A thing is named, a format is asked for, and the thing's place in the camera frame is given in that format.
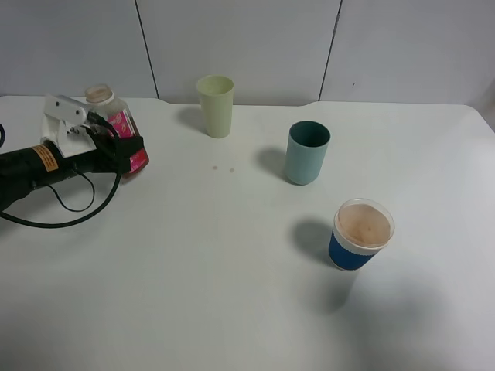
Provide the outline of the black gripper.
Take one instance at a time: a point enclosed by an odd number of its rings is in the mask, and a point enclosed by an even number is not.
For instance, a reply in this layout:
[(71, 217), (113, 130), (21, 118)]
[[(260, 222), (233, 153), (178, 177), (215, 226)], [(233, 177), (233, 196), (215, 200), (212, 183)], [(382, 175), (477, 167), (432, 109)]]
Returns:
[(113, 126), (94, 111), (87, 114), (91, 130), (108, 137), (70, 137), (69, 175), (91, 173), (137, 175), (145, 167), (145, 146), (141, 136), (115, 137)]

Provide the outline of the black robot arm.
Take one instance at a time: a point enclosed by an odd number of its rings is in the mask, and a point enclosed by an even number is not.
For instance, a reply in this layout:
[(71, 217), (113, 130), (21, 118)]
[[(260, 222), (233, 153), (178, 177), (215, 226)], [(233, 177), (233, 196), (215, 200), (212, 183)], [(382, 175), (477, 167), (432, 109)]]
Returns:
[(88, 172), (113, 173), (120, 182), (131, 171), (131, 157), (144, 148), (143, 137), (120, 137), (94, 112), (71, 128), (59, 122), (54, 136), (39, 145), (1, 154), (1, 210), (34, 190)]

